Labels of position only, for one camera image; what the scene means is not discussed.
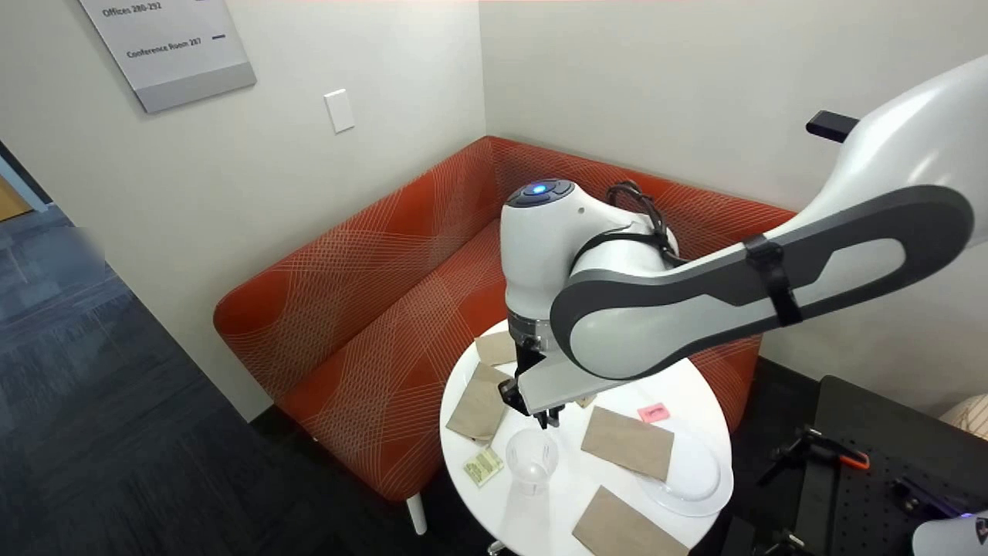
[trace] light switch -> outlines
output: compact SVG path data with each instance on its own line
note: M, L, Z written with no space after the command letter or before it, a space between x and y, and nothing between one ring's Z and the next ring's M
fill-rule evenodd
M347 91L330 91L324 100L326 100L336 137L358 126Z

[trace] wall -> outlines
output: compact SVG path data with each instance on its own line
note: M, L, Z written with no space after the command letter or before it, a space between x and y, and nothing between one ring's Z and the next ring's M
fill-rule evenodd
M215 299L481 137L485 92L477 0L226 2L258 82L145 116L78 0L3 0L0 140L253 417L268 398L215 340Z
M983 0L488 0L488 129L695 185L802 207L838 146L817 112L865 114L988 51ZM871 306L765 337L802 373L840 373L938 411L988 392L988 252Z

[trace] orange sofa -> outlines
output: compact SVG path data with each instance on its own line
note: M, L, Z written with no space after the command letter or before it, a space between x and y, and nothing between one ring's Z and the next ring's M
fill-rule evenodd
M438 471L438 398L477 334L506 315L503 199L543 177L605 196L635 178L685 256L761 235L790 214L537 146L485 137L343 224L246 279L215 330L266 392L385 500ZM744 417L761 340L693 356L730 426Z

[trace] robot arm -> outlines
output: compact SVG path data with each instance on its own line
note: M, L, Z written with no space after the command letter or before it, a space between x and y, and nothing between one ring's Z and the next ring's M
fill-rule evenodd
M503 207L519 378L543 415L703 346L838 312L946 269L988 224L988 59L862 116L822 196L790 221L685 265L623 232L641 216L549 178Z

